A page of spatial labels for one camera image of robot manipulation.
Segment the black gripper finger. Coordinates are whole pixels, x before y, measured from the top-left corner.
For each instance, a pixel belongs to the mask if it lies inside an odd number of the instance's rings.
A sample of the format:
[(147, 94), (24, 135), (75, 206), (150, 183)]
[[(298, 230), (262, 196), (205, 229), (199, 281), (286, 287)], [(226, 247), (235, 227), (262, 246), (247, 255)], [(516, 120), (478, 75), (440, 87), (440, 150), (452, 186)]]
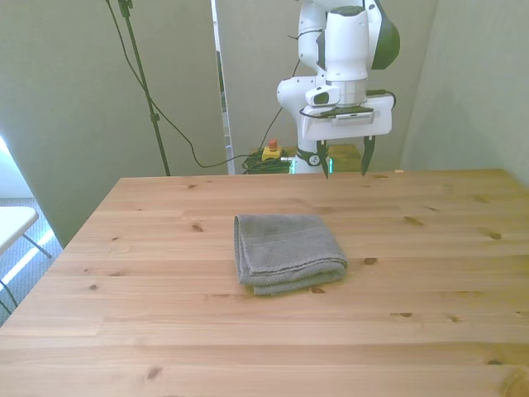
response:
[(364, 153), (361, 159), (361, 174), (365, 175), (369, 169), (370, 162), (374, 154), (376, 137), (365, 136), (364, 137)]
[(323, 174), (326, 178), (329, 178), (329, 165), (328, 165), (328, 144), (327, 141), (317, 141), (317, 155), (320, 160), (320, 165), (323, 170)]

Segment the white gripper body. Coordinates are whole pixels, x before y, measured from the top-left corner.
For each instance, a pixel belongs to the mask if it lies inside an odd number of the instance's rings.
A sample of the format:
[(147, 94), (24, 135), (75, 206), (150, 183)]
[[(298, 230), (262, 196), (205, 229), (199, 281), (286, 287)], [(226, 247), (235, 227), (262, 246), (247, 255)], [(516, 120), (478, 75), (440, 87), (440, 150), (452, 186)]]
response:
[(355, 108), (311, 107), (300, 110), (305, 140), (328, 141), (387, 135), (393, 127), (393, 95), (368, 96)]

